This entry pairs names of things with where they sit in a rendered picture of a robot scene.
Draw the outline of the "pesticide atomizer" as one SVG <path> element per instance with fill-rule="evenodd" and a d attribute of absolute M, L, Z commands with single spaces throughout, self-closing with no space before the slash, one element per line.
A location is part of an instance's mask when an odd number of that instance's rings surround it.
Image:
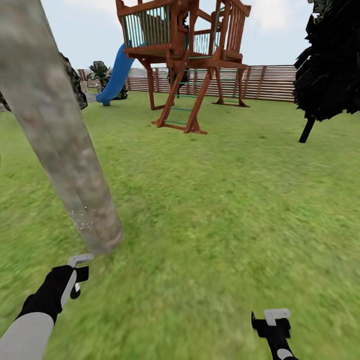
<path fill-rule="evenodd" d="M 72 300 L 77 299 L 81 295 L 81 287 L 79 282 L 73 285 L 69 295 Z"/>

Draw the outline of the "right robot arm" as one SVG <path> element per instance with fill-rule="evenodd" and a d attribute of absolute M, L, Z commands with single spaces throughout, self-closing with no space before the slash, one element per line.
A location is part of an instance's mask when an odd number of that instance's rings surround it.
<path fill-rule="evenodd" d="M 273 360 L 298 360 L 293 356 L 286 339 L 290 338 L 291 325 L 287 308 L 264 310 L 265 319 L 256 319 L 251 313 L 252 328 L 257 329 L 260 338 L 267 338 Z"/>

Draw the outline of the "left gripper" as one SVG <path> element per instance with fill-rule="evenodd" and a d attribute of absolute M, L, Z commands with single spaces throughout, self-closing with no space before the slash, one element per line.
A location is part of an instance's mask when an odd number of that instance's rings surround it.
<path fill-rule="evenodd" d="M 89 279 L 89 267 L 84 266 L 81 268 L 75 268 L 76 270 L 76 283 L 84 282 Z"/>

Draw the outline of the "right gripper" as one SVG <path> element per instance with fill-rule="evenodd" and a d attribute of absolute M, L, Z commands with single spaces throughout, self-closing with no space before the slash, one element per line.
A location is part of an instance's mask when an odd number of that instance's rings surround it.
<path fill-rule="evenodd" d="M 291 325 L 287 318 L 276 318 L 276 325 L 268 325 L 266 319 L 256 319 L 254 313 L 251 313 L 252 328 L 257 329 L 260 338 L 267 338 L 268 344 L 272 336 L 278 335 L 285 340 L 290 338 Z"/>

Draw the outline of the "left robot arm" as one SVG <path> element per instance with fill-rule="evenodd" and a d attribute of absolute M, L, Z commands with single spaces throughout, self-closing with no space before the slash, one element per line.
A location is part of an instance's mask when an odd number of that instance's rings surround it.
<path fill-rule="evenodd" d="M 89 279 L 89 267 L 77 268 L 77 264 L 91 262 L 94 257 L 90 253 L 71 256 L 67 265 L 47 273 L 45 283 L 27 296 L 18 319 L 0 338 L 0 360 L 43 360 L 58 314 L 74 284 Z"/>

